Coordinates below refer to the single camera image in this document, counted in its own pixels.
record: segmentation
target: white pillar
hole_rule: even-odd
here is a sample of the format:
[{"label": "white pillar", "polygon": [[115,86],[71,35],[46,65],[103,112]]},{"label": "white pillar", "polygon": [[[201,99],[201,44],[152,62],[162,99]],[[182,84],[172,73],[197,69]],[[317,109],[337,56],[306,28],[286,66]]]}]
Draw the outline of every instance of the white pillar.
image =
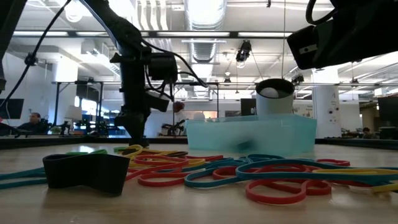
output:
[{"label": "white pillar", "polygon": [[[314,83],[338,83],[337,68],[313,70]],[[315,86],[312,90],[317,138],[341,137],[338,86]]]},{"label": "white pillar", "polygon": [[[69,58],[62,58],[58,63],[53,64],[53,82],[74,82],[78,76],[78,64]],[[55,116],[55,98],[57,94],[57,85],[52,85],[51,98],[49,105],[49,122],[54,122]],[[75,104],[76,85],[68,85],[59,94],[57,124],[62,124],[65,120],[66,112],[70,105]]]}]

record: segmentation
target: black rubber object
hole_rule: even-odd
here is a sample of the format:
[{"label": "black rubber object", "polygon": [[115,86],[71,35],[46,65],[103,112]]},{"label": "black rubber object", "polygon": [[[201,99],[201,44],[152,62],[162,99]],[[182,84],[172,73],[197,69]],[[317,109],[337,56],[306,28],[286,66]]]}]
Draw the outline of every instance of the black rubber object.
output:
[{"label": "black rubber object", "polygon": [[121,195],[130,159],[108,154],[54,154],[43,158],[50,189],[84,185]]}]

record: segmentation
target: table surface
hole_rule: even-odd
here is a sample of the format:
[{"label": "table surface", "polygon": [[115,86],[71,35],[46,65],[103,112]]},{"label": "table surface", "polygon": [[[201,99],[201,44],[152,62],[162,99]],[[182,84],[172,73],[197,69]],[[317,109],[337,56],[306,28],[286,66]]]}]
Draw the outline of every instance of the table surface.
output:
[{"label": "table surface", "polygon": [[[93,151],[121,144],[50,146],[0,151],[0,173],[42,166],[49,154]],[[151,149],[187,150],[186,145],[151,145]],[[193,155],[209,155],[193,151]],[[314,158],[344,159],[355,167],[398,166],[398,152],[316,145]],[[264,205],[245,197],[246,183],[213,189],[181,186],[143,187],[136,179],[120,197],[86,187],[48,189],[46,185],[0,190],[0,223],[397,223],[398,195],[333,186],[331,195],[309,196],[289,206]],[[267,188],[258,192],[278,195]]]}]

